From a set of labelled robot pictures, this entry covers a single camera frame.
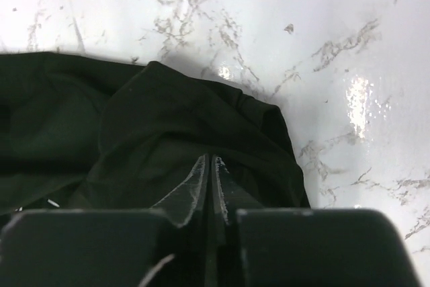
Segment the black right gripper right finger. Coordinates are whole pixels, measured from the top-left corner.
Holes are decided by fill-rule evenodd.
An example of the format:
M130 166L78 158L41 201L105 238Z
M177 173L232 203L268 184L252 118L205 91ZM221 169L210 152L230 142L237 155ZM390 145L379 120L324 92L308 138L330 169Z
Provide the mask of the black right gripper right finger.
M266 208L212 161L220 286L418 286L396 228L370 209Z

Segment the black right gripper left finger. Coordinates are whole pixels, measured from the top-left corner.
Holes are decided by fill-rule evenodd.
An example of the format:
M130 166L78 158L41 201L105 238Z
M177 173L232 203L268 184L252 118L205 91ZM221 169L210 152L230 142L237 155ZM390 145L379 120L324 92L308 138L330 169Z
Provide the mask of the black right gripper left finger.
M198 157L187 177L151 206L176 228L170 253L175 257L159 278L166 286L203 286L206 262L206 195L210 156Z

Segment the black printed t-shirt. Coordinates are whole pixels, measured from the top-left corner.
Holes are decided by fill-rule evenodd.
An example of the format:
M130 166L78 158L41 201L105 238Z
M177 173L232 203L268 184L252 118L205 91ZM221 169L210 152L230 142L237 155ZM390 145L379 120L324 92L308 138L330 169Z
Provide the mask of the black printed t-shirt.
M228 84L35 52L1 56L1 213L42 198L65 208L147 208L218 155L268 207L307 207L277 106Z

